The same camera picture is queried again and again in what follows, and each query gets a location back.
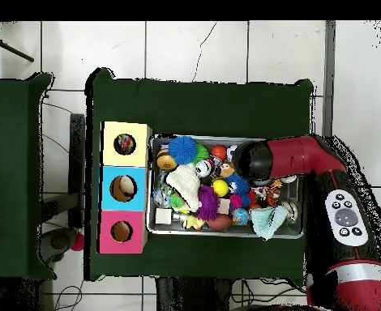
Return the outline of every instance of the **pink cube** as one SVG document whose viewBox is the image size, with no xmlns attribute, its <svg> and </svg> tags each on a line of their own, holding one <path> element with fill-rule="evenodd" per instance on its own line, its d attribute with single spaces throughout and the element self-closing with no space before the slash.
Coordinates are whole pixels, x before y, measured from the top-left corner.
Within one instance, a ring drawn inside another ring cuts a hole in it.
<svg viewBox="0 0 381 311">
<path fill-rule="evenodd" d="M 144 211 L 101 211 L 99 253 L 142 253 L 147 240 L 144 214 Z"/>
</svg>

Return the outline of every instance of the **black stand leg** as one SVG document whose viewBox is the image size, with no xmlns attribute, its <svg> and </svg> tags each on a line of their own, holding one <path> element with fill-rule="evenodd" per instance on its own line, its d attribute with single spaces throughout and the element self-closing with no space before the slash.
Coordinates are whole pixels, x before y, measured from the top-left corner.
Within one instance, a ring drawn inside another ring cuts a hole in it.
<svg viewBox="0 0 381 311">
<path fill-rule="evenodd" d="M 28 60 L 30 62 L 35 61 L 33 58 L 28 56 L 26 53 L 21 53 L 19 50 L 12 48 L 11 46 L 7 45 L 6 43 L 3 43 L 1 40 L 0 40 L 0 47 L 6 49 L 7 51 L 10 51 L 11 53 L 14 53 L 15 55 L 18 55 L 18 56 L 24 58 L 25 60 Z"/>
<path fill-rule="evenodd" d="M 83 173 L 84 173 L 85 118 L 71 114 L 70 154 L 68 167 L 68 193 L 42 202 L 42 223 L 55 215 L 68 211 L 68 226 L 83 227 Z"/>
</svg>

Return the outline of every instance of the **shape sorter box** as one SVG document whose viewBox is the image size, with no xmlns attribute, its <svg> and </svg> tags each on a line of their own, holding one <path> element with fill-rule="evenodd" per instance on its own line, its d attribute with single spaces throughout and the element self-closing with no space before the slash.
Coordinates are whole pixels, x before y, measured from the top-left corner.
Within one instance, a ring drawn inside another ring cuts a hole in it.
<svg viewBox="0 0 381 311">
<path fill-rule="evenodd" d="M 152 129 L 146 124 L 125 123 L 120 121 L 102 121 L 101 134 L 103 134 L 103 160 L 104 166 L 147 167 L 148 165 L 148 140 Z M 132 141 L 132 152 L 122 155 L 117 152 L 115 142 L 118 137 Z"/>
<path fill-rule="evenodd" d="M 114 211 L 145 211 L 147 180 L 146 168 L 103 166 L 103 180 L 101 183 L 101 210 Z M 136 186 L 135 195 L 127 202 L 119 202 L 110 193 L 110 186 L 117 177 L 130 177 Z"/>
<path fill-rule="evenodd" d="M 144 226 L 144 214 L 145 211 L 102 211 L 98 253 L 142 253 L 148 239 L 148 231 Z M 113 226 L 119 222 L 128 223 L 131 228 L 128 241 L 116 241 L 113 237 Z"/>
</svg>

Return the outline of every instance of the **dark green tablecloth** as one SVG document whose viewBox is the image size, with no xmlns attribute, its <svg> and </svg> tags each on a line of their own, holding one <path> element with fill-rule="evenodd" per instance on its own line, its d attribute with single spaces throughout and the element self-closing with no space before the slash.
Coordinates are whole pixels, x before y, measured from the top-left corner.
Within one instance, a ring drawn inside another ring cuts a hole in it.
<svg viewBox="0 0 381 311">
<path fill-rule="evenodd" d="M 260 239 L 150 234 L 140 255 L 96 254 L 101 121 L 146 123 L 156 134 L 276 138 L 308 134 L 312 84 L 175 83 L 117 80 L 97 69 L 86 83 L 87 144 L 92 149 L 91 248 L 86 276 L 165 275 L 302 279 L 304 239 Z"/>
<path fill-rule="evenodd" d="M 0 276 L 52 279 L 38 258 L 39 108 L 51 75 L 0 79 Z"/>
</svg>

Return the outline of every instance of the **blue spiky ball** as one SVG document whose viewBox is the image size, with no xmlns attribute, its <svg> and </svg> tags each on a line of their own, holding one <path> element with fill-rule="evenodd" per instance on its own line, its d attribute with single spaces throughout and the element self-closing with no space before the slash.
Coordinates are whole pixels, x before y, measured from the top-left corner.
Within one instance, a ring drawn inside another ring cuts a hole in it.
<svg viewBox="0 0 381 311">
<path fill-rule="evenodd" d="M 189 164 L 195 159 L 198 148 L 192 137 L 178 136 L 169 142 L 168 152 L 177 164 Z"/>
</svg>

